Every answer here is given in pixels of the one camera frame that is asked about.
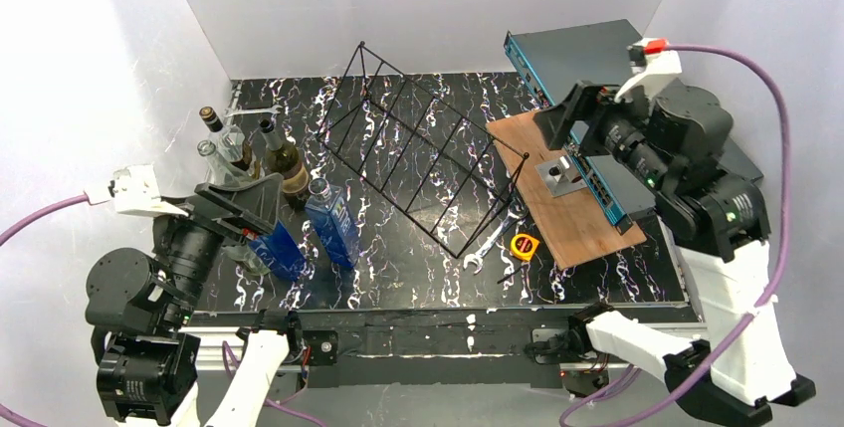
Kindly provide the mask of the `blue square bottle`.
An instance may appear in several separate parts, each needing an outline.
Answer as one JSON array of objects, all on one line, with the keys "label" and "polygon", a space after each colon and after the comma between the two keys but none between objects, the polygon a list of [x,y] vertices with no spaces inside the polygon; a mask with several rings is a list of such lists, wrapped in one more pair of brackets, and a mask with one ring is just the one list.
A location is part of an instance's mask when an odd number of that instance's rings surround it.
[{"label": "blue square bottle", "polygon": [[258,236],[248,247],[276,278],[295,282],[306,268],[305,256],[279,221],[272,233]]},{"label": "blue square bottle", "polygon": [[311,180],[308,189],[311,196],[305,210],[328,258],[345,270],[354,269],[359,239],[345,193],[321,177]]}]

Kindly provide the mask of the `green wine bottle tan label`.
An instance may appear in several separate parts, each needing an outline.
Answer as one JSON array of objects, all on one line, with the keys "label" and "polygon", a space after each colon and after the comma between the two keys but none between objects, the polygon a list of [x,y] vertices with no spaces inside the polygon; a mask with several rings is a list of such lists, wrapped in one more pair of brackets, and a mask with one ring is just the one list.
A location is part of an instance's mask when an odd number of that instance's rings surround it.
[{"label": "green wine bottle tan label", "polygon": [[294,211],[304,211],[311,196],[310,175],[297,147],[282,137],[275,124],[267,118],[259,122],[265,141],[265,165],[269,173],[283,177],[281,193]]}]

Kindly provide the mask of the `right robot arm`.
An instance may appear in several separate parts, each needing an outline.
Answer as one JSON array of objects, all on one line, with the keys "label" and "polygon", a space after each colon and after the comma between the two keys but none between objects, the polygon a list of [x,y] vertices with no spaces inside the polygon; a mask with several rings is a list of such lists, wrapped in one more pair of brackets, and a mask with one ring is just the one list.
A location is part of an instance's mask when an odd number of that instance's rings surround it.
[{"label": "right robot arm", "polygon": [[720,426],[761,426],[773,405],[795,407],[815,395],[782,346],[764,198],[751,179],[722,167],[733,119],[714,94],[676,82],[655,95],[578,82],[533,120],[548,148],[577,161],[608,156],[650,191],[696,284],[707,337],[662,332],[596,303],[572,315],[566,330],[529,343],[527,355],[538,363],[589,352],[617,357],[662,380],[688,415]]}]

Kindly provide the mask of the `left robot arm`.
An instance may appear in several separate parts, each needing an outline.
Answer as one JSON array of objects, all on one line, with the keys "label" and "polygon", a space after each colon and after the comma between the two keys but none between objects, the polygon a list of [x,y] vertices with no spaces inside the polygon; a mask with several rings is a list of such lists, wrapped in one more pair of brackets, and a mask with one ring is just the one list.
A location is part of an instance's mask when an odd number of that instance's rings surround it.
[{"label": "left robot arm", "polygon": [[86,281],[85,318],[94,331],[97,391],[119,426],[196,426],[200,339],[184,332],[220,250],[269,235],[282,177],[244,186],[201,183],[193,194],[161,194],[154,170],[116,171],[116,212],[153,221],[153,249],[112,250]]}]

